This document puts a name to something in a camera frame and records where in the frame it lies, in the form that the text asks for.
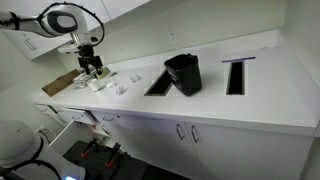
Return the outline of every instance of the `countertop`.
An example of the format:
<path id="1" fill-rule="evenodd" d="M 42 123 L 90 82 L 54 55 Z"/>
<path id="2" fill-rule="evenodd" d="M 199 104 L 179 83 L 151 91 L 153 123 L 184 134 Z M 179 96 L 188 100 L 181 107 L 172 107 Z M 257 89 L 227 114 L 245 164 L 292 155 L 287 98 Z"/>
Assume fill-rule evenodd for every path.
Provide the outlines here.
<path id="1" fill-rule="evenodd" d="M 143 67 L 118 68 L 115 76 L 104 78 L 101 83 L 105 85 L 114 81 L 118 84 L 117 87 L 123 86 L 126 92 L 121 96 L 115 93 L 117 87 L 104 88 L 95 93 L 90 87 L 74 90 L 71 85 L 53 97 L 48 97 L 39 89 L 31 98 L 38 104 L 116 111 L 187 122 L 225 122 L 230 125 L 241 125 L 243 122 L 254 123 L 253 126 L 261 124 L 311 129 L 317 127 L 318 121 L 310 116 L 288 71 L 287 61 L 282 59 L 276 44 L 219 53 L 211 47 L 213 46 L 201 46 L 154 55 L 150 58 L 158 57 L 156 59 L 162 59 L 160 63 L 157 61 Z M 163 72 L 163 61 L 186 52 L 199 57 L 203 84 L 201 91 L 186 97 L 172 86 L 164 97 L 144 96 Z M 226 95 L 230 64 L 221 61 L 251 56 L 255 56 L 256 59 L 245 63 L 245 95 Z M 135 74 L 142 79 L 132 83 L 129 76 Z"/>

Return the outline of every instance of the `black trash bin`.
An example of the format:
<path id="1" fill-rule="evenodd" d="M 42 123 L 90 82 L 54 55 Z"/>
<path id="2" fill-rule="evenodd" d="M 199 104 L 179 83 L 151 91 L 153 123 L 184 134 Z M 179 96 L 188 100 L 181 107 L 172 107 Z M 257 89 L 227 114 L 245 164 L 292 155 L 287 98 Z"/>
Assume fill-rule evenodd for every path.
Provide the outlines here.
<path id="1" fill-rule="evenodd" d="M 198 61 L 197 56 L 181 54 L 164 63 L 173 84 L 186 96 L 191 96 L 202 88 Z"/>

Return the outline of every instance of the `wall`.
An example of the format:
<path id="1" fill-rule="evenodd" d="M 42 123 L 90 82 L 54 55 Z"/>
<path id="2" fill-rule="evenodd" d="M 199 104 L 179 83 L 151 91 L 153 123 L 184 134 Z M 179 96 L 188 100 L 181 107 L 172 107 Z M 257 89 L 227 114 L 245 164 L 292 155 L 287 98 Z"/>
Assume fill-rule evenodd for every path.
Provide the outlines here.
<path id="1" fill-rule="evenodd" d="M 107 23 L 96 54 L 112 63 L 275 29 L 284 25 L 286 1 L 153 0 Z M 176 44 L 167 36 L 170 28 Z M 79 67 L 75 54 L 60 58 L 69 70 Z"/>
<path id="2" fill-rule="evenodd" d="M 290 0 L 282 30 L 291 48 L 320 87 L 320 1 Z"/>
<path id="3" fill-rule="evenodd" d="M 0 45 L 0 119 L 23 121 L 34 130 L 44 124 L 60 132 L 58 123 L 35 109 L 27 95 L 66 73 L 66 68 L 56 56 L 27 60 L 2 32 Z"/>

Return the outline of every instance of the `black cable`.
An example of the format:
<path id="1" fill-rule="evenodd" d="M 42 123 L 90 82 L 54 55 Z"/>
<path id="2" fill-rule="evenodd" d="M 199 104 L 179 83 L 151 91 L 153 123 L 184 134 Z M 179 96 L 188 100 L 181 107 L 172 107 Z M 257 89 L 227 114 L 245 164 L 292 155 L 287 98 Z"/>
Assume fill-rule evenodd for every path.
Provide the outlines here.
<path id="1" fill-rule="evenodd" d="M 43 24 L 42 24 L 42 18 L 44 17 L 44 15 L 54 6 L 60 6 L 60 5 L 68 5 L 68 6 L 75 6 L 75 7 L 78 7 L 80 8 L 81 10 L 85 11 L 87 14 L 91 15 L 92 17 L 94 17 L 100 24 L 101 28 L 102 28 L 102 37 L 100 39 L 99 42 L 97 42 L 96 44 L 93 44 L 91 45 L 91 47 L 95 47 L 95 46 L 98 46 L 104 39 L 104 36 L 105 36 L 105 29 L 104 29 L 104 26 L 103 26 L 103 23 L 100 21 L 100 19 L 96 16 L 95 13 L 92 13 L 91 11 L 89 11 L 88 9 L 84 8 L 83 6 L 79 6 L 78 4 L 74 4 L 74 3 L 69 3 L 69 2 L 63 2 L 63 3 L 53 3 L 51 4 L 50 6 L 48 6 L 45 10 L 42 11 L 42 13 L 38 16 L 38 22 L 40 23 L 40 25 L 42 26 L 43 28 Z"/>
<path id="2" fill-rule="evenodd" d="M 49 141 L 48 136 L 47 136 L 44 132 L 42 132 L 42 131 L 40 130 L 39 133 L 43 134 L 43 135 L 46 137 L 46 139 L 47 139 L 47 141 L 48 141 L 49 144 L 51 143 L 51 142 Z"/>

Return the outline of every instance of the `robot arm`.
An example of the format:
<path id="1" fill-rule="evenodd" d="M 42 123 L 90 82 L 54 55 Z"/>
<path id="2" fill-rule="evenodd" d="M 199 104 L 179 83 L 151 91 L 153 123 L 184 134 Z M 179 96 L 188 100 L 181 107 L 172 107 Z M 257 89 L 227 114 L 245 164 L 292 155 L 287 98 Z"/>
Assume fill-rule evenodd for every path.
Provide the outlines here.
<path id="1" fill-rule="evenodd" d="M 103 35 L 101 39 L 92 44 L 92 39 L 87 29 L 83 11 L 93 16 L 101 25 Z M 99 56 L 94 56 L 93 47 L 104 39 L 104 26 L 99 18 L 89 10 L 74 3 L 53 3 L 39 16 L 25 17 L 13 12 L 0 12 L 0 29 L 27 31 L 52 38 L 70 33 L 73 40 L 71 48 L 61 48 L 60 52 L 79 52 L 80 66 L 90 74 L 89 65 L 97 70 L 99 78 L 104 77 L 104 69 Z"/>
<path id="2" fill-rule="evenodd" d="M 88 33 L 82 11 L 75 6 L 59 6 L 34 17 L 0 12 L 0 28 L 34 32 L 48 38 L 68 33 Z"/>

